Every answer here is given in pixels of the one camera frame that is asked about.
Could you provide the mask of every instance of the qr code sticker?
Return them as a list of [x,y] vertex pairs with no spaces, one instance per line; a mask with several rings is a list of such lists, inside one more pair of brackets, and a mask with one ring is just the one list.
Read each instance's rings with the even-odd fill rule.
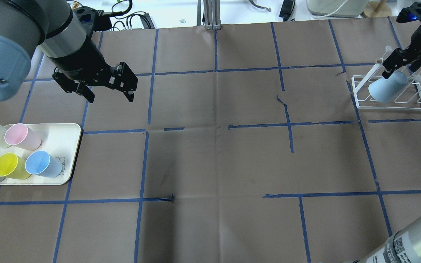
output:
[[396,248],[396,253],[398,254],[406,251],[406,249],[404,248],[404,245],[402,244],[402,237],[394,241],[394,247]]

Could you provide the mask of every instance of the white tray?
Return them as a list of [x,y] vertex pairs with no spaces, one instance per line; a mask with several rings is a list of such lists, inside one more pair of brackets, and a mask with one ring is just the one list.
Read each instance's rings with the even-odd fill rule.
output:
[[[60,160],[63,170],[55,178],[44,178],[38,175],[31,175],[25,180],[6,178],[0,185],[62,185],[69,181],[82,133],[80,126],[76,123],[27,124],[27,126],[42,138],[42,145],[35,151],[46,151]],[[33,152],[15,146],[0,147],[0,156],[4,153],[15,153],[24,160],[27,160]]]

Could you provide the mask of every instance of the white cable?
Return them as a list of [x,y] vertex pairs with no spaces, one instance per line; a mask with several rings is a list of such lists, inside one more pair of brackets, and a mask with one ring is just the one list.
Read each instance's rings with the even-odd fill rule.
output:
[[306,8],[308,8],[308,12],[309,12],[309,14],[311,15],[311,17],[313,17],[313,18],[316,18],[316,19],[318,19],[318,18],[323,18],[323,17],[327,17],[327,16],[330,16],[330,15],[334,15],[337,11],[339,11],[347,2],[348,2],[349,0],[345,0],[344,1],[344,3],[342,3],[336,10],[334,10],[334,12],[332,12],[332,13],[330,13],[330,14],[327,14],[327,15],[313,15],[313,14],[311,14],[311,12],[310,12],[310,10],[309,10],[309,7],[308,7],[308,0],[306,0]]

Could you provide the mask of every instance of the cartoon drawing on tray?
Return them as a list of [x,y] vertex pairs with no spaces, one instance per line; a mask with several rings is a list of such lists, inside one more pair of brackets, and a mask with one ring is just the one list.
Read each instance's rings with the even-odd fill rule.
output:
[[57,161],[59,161],[61,163],[61,165],[63,166],[63,168],[61,169],[61,173],[59,175],[64,175],[64,170],[66,168],[66,158],[65,157],[55,157],[55,159]]

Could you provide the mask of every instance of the white floor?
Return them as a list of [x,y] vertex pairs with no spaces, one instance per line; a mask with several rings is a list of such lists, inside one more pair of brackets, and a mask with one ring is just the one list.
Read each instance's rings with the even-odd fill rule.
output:
[[[80,0],[84,5],[95,9],[110,11],[116,0]],[[222,24],[250,24],[263,22],[279,22],[282,0],[255,0],[255,3],[270,7],[272,12],[253,7],[248,0],[221,0],[220,12]],[[393,16],[399,11],[421,0],[389,1]],[[128,2],[115,6],[115,11],[125,10]],[[197,23],[196,0],[133,0],[133,9],[130,13],[145,11],[150,14],[156,28],[191,27]],[[306,0],[296,0],[295,11],[291,18],[295,20],[315,20],[307,9]],[[142,23],[136,16],[133,18],[133,28],[142,28]]]

